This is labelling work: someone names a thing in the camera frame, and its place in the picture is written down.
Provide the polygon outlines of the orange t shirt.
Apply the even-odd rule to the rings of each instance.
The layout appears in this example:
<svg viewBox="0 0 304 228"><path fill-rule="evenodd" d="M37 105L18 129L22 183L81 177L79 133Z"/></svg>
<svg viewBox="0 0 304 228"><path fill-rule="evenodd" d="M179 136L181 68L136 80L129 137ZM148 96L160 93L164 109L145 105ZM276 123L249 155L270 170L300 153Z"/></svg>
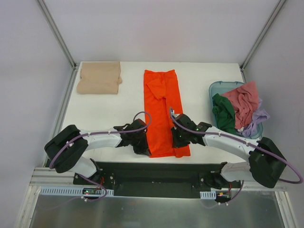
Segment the orange t shirt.
<svg viewBox="0 0 304 228"><path fill-rule="evenodd" d="M170 108L179 114L183 113L176 72L145 70L143 87L144 110L152 118L147 132L150 157L190 156L189 146L178 149L173 147L171 128L174 124L170 118Z"/></svg>

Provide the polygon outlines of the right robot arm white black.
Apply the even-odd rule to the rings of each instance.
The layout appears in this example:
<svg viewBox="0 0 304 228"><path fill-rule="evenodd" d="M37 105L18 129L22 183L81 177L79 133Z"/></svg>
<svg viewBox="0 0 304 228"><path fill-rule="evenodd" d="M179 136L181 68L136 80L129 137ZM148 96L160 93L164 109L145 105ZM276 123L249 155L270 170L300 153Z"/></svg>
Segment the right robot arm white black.
<svg viewBox="0 0 304 228"><path fill-rule="evenodd" d="M222 162L220 167L204 177L205 184L221 189L233 181L256 181L266 188L274 188L286 164L275 143L266 137L260 140L242 138L222 132L217 127L201 122L195 124L187 115L172 115L173 146L182 148L200 144L231 153L242 162Z"/></svg>

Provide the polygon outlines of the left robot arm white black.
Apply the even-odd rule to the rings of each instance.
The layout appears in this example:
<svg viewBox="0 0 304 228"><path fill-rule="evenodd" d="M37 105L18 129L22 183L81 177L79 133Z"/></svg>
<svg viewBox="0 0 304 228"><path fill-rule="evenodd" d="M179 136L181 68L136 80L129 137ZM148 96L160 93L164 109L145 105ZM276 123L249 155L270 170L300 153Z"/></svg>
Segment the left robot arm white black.
<svg viewBox="0 0 304 228"><path fill-rule="evenodd" d="M95 185L100 181L101 169L93 159L83 156L84 152L99 148L132 146L133 152L150 156L147 141L147 126L141 119L115 126L108 131L81 131L74 124L67 126L44 147L50 159L49 168L57 173L72 171Z"/></svg>

